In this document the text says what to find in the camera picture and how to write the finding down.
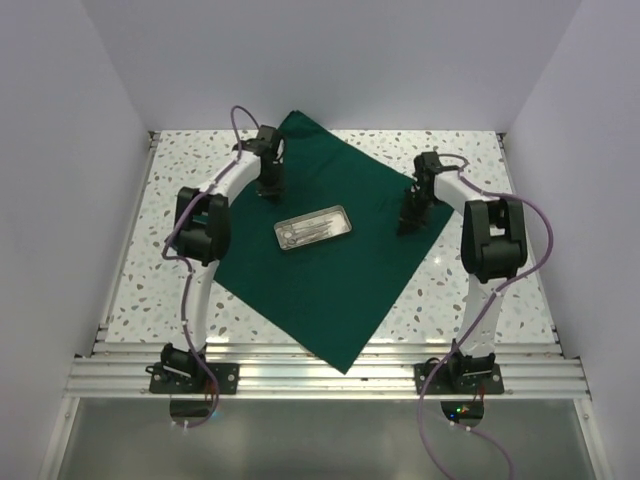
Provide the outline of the steel surgical scissors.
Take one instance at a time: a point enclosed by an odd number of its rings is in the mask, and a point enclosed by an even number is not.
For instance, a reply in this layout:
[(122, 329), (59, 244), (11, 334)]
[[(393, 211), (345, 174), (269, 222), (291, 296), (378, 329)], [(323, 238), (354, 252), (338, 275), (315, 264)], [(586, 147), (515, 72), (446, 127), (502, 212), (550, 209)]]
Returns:
[(327, 232), (331, 228), (331, 225), (332, 221), (322, 221), (308, 224), (296, 223), (287, 226), (283, 230), (282, 236), (288, 242), (298, 242), (303, 238)]

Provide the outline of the steel hemostat clamp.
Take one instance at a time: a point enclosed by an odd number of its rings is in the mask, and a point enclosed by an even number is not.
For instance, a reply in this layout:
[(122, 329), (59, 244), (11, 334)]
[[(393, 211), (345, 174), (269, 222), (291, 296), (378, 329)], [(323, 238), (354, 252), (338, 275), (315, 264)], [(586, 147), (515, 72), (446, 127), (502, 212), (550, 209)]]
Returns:
[(303, 229), (299, 231), (285, 230), (282, 234), (282, 237), (286, 245), (292, 246), (310, 241), (312, 238), (324, 235), (326, 231), (327, 229), (324, 227)]

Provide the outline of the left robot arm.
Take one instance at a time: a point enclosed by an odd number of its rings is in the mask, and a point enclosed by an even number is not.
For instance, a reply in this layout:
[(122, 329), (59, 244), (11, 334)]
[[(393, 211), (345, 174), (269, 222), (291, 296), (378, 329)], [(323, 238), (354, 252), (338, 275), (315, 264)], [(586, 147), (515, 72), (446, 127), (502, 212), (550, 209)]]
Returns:
[(231, 244), (230, 207), (252, 183), (263, 198), (282, 195), (285, 148), (280, 130), (261, 125), (254, 137), (237, 140), (236, 156), (217, 173), (177, 195), (174, 227), (162, 255), (187, 267), (179, 307), (186, 348), (165, 347), (161, 362), (185, 392), (201, 390), (212, 377), (204, 359), (206, 317), (213, 277)]

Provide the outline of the aluminium rail frame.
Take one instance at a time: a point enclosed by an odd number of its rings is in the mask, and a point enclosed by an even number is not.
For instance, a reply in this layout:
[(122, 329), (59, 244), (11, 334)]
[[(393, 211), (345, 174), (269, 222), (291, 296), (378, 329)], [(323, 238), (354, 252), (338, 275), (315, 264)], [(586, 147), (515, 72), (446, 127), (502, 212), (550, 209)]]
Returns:
[(181, 283), (162, 265), (174, 183), (223, 165), (228, 130), (152, 136), (143, 190), (95, 343), (72, 364), (45, 479), (430, 479), (438, 458), (463, 479), (618, 479), (594, 384), (549, 311), (538, 277), (514, 286), (497, 332), (506, 391), (485, 401), (477, 433), (419, 400), (415, 363), (443, 355), (466, 302), (454, 217), (347, 373), (313, 357), (234, 294), (212, 292), (208, 356), (235, 363), (237, 392), (204, 426), (182, 430), (146, 367), (172, 336)]

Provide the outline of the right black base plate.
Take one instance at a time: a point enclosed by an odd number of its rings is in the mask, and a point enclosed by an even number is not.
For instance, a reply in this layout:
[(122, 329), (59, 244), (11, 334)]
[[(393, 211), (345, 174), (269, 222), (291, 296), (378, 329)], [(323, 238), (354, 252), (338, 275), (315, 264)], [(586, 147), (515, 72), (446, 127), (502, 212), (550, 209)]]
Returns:
[(426, 387), (426, 396), (460, 396), (442, 400), (441, 410), (448, 421), (476, 427), (485, 414), (485, 397), (503, 395), (502, 372), (496, 356), (462, 356), (456, 353), (441, 366)]

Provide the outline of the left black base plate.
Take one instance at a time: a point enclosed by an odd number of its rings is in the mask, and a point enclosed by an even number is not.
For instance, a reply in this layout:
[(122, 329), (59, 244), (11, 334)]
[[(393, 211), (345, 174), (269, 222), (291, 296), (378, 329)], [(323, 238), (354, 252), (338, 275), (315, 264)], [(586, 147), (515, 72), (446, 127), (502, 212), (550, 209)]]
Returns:
[(145, 368), (145, 372), (151, 376), (149, 392), (170, 396), (169, 415), (175, 423), (187, 424), (188, 427), (204, 423), (217, 410), (216, 396), (237, 393), (239, 364), (208, 363), (207, 366), (216, 377), (217, 386), (204, 372), (192, 378), (167, 370), (160, 362)]

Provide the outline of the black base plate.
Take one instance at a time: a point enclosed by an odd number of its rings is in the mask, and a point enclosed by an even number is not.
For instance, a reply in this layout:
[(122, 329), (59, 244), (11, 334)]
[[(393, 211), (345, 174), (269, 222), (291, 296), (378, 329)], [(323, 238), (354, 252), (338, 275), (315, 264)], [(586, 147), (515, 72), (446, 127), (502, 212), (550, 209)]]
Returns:
[(204, 372), (192, 378), (167, 370), (160, 362), (145, 368), (145, 372), (151, 376), (149, 392), (170, 396), (169, 415), (175, 423), (187, 424), (188, 427), (204, 423), (217, 410), (216, 396), (237, 393), (239, 364), (208, 363), (207, 366), (216, 377), (217, 386)]
[(460, 396), (442, 400), (441, 410), (448, 421), (476, 427), (485, 414), (485, 397), (503, 395), (502, 372), (496, 356), (462, 356), (456, 353), (441, 366), (426, 387), (426, 396)]

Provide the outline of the metal instrument tray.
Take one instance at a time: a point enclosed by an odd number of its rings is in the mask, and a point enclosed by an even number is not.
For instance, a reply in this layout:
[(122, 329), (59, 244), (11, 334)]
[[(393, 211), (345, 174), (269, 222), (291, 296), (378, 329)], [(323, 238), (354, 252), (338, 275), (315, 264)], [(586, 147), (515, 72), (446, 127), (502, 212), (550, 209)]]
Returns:
[(351, 221), (341, 205), (316, 210), (274, 225), (277, 242), (283, 251), (333, 239), (351, 231)]

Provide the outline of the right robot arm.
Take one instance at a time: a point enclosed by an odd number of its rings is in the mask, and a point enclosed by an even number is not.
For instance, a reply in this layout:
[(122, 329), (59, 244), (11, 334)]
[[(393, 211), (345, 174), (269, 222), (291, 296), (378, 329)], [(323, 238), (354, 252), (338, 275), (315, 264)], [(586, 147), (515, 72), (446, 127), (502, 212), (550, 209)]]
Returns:
[(416, 389), (425, 395), (502, 394), (495, 337), (503, 290), (528, 258), (523, 204), (467, 185), (462, 168), (442, 164), (434, 151), (419, 154), (413, 164), (397, 233), (425, 226), (436, 206), (451, 207), (462, 216), (460, 259), (468, 274), (463, 321), (450, 352), (414, 366)]

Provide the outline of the green surgical cloth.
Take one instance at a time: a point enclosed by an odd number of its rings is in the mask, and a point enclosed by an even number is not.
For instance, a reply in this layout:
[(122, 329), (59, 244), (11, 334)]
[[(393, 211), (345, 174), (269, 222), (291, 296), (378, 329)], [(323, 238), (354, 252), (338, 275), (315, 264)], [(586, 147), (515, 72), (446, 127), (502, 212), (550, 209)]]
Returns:
[[(231, 244), (215, 279), (306, 350), (346, 373), (453, 214), (439, 205), (417, 232), (397, 233), (409, 177), (340, 140), (300, 111), (280, 124), (285, 192), (247, 187), (230, 207)], [(276, 223), (341, 206), (340, 237), (282, 250)]]

